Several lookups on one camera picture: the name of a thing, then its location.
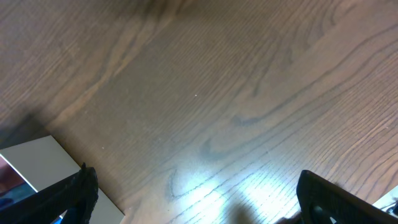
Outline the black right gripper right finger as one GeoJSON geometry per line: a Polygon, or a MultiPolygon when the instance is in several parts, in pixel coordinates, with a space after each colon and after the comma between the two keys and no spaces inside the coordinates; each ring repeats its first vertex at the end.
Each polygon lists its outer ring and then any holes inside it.
{"type": "Polygon", "coordinates": [[[301,172],[296,193],[304,224],[397,223],[396,217],[309,170],[301,172]]]}

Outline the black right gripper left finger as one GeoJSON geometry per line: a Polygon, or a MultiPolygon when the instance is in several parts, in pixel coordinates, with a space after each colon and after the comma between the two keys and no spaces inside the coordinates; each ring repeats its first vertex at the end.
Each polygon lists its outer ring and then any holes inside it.
{"type": "Polygon", "coordinates": [[[89,224],[98,200],[98,178],[93,167],[81,169],[1,211],[1,223],[52,223],[61,214],[62,223],[89,224]]]}

